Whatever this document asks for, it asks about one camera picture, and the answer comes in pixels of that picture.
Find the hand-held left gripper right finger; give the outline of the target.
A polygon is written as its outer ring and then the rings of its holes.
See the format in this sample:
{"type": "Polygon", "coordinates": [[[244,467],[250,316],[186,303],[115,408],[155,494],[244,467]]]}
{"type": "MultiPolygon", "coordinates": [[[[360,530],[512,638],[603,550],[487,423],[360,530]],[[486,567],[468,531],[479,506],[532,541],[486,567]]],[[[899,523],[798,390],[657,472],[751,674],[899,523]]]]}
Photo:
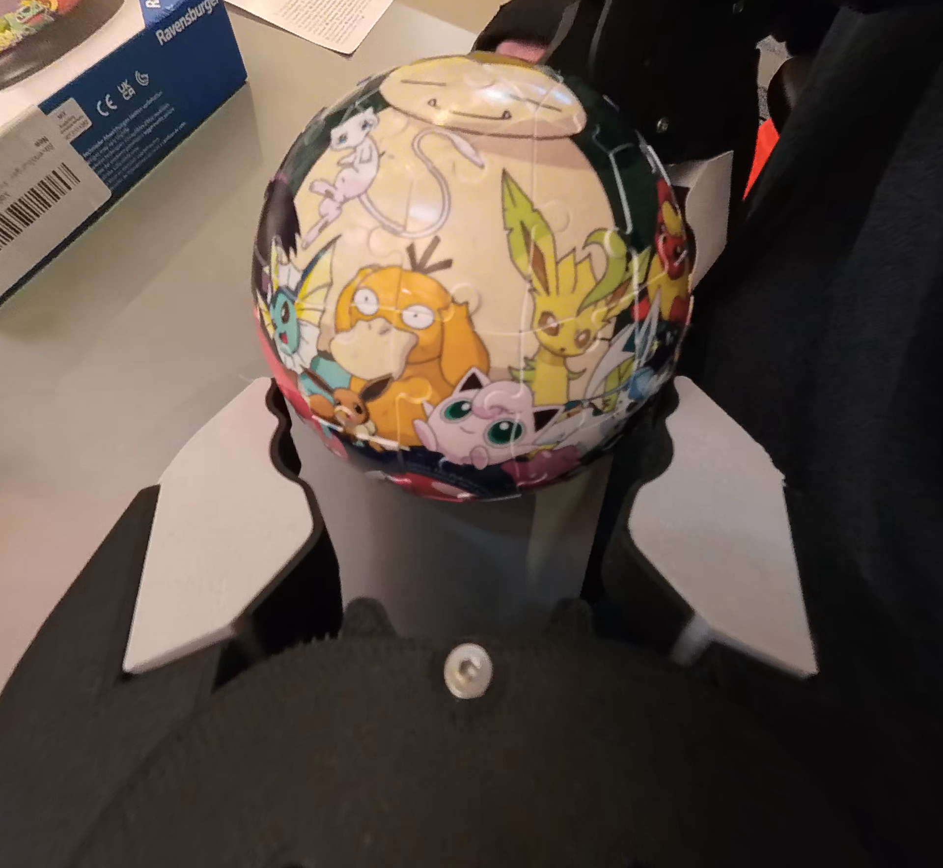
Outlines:
{"type": "Polygon", "coordinates": [[[599,468],[587,600],[604,635],[685,665],[719,647],[817,672],[783,477],[706,393],[675,378],[599,468]]]}

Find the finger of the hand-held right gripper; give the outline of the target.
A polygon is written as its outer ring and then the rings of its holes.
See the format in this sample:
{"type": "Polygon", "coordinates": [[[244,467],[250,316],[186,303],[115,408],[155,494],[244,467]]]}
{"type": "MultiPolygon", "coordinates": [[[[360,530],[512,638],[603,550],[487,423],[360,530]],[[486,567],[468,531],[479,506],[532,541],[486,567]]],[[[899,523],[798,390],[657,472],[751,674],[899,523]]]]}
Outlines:
{"type": "Polygon", "coordinates": [[[693,241],[691,285],[698,286],[728,243],[734,151],[666,166],[693,241]]]}

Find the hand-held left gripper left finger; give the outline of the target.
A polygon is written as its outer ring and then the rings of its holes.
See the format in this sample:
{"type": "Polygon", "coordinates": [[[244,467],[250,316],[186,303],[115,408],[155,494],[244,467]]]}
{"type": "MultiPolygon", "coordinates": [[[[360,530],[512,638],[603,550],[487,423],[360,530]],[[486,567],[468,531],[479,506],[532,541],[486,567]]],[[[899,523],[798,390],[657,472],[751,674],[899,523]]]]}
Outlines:
{"type": "Polygon", "coordinates": [[[336,554],[300,473],[271,378],[246,385],[188,439],[157,484],[124,673],[241,635],[272,595],[301,638],[337,631],[336,554]]]}

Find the colourful puzzle ball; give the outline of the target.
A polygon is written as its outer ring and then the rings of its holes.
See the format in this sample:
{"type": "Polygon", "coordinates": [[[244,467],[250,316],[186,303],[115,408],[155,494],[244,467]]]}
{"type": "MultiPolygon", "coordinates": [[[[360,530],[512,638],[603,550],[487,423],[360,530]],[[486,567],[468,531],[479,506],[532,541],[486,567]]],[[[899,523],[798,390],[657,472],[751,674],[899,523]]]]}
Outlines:
{"type": "Polygon", "coordinates": [[[253,314],[289,406],[419,497],[520,497],[613,447],[674,375],[682,210],[604,96],[487,54],[320,111],[272,177],[253,314]]]}

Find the blue puzzle box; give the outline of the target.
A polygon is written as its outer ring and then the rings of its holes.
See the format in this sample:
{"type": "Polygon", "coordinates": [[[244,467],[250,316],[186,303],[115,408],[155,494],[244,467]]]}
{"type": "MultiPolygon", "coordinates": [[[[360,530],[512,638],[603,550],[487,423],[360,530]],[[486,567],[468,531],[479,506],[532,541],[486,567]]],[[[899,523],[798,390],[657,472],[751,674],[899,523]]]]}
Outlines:
{"type": "Polygon", "coordinates": [[[245,82],[222,0],[1,0],[1,300],[245,82]]]}

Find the red plastic part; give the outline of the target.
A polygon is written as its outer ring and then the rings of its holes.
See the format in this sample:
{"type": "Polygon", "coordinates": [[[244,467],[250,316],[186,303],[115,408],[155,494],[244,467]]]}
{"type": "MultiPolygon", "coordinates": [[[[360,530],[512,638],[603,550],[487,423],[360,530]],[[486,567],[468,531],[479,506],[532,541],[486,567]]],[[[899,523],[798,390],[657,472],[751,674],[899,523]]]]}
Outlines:
{"type": "Polygon", "coordinates": [[[779,132],[774,121],[772,118],[766,118],[757,130],[755,150],[744,191],[744,199],[748,197],[749,192],[753,189],[778,142],[779,132]]]}

